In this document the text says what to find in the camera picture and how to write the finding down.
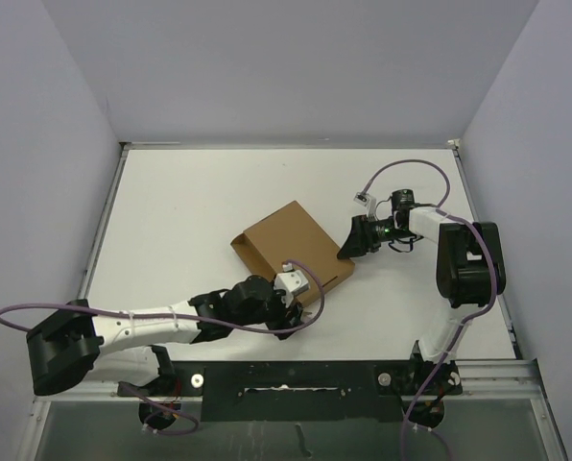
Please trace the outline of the brown cardboard box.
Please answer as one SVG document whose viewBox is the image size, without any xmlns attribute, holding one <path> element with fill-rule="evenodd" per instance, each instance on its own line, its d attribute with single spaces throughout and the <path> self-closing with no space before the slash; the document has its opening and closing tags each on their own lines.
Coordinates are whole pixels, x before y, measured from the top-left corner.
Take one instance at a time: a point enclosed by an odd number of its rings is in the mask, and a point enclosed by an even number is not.
<svg viewBox="0 0 572 461">
<path fill-rule="evenodd" d="M 297 201 L 234 237 L 231 247 L 254 275 L 272 279 L 282 263 L 295 260 L 312 272 L 329 292 L 349 278 L 353 261 L 337 258 L 338 245 Z"/>
</svg>

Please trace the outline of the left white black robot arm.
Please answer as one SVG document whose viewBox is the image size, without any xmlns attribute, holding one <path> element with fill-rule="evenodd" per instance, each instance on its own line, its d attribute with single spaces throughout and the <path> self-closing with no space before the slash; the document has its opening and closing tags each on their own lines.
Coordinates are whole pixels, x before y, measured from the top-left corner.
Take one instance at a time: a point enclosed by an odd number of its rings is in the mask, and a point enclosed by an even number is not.
<svg viewBox="0 0 572 461">
<path fill-rule="evenodd" d="M 26 334 L 33 390 L 53 396 L 92 379 L 164 394 L 174 382 L 166 344 L 222 340 L 236 329 L 286 339 L 303 325 L 297 297 L 308 288 L 295 270 L 157 308 L 99 313 L 86 301 L 66 305 Z"/>
</svg>

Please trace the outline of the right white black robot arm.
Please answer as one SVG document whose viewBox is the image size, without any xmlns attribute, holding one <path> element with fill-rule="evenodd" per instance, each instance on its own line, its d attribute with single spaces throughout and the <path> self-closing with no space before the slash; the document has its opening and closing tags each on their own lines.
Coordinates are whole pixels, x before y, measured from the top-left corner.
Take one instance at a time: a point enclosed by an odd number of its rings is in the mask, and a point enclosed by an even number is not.
<svg viewBox="0 0 572 461">
<path fill-rule="evenodd" d="M 433 386 L 459 384 L 450 367 L 466 329 L 474 318 L 494 305 L 506 286 L 506 271 L 499 230 L 492 222 L 468 222 L 438 206 L 418 203 L 411 189 L 399 189 L 390 197 L 391 214 L 375 215 L 376 200 L 358 193 L 354 201 L 365 214 L 351 218 L 348 237 L 337 258 L 352 259 L 396 244 L 406 252 L 420 240 L 437 245 L 436 285 L 447 306 L 436 312 L 431 326 L 416 340 L 404 382 L 424 393 Z"/>
</svg>

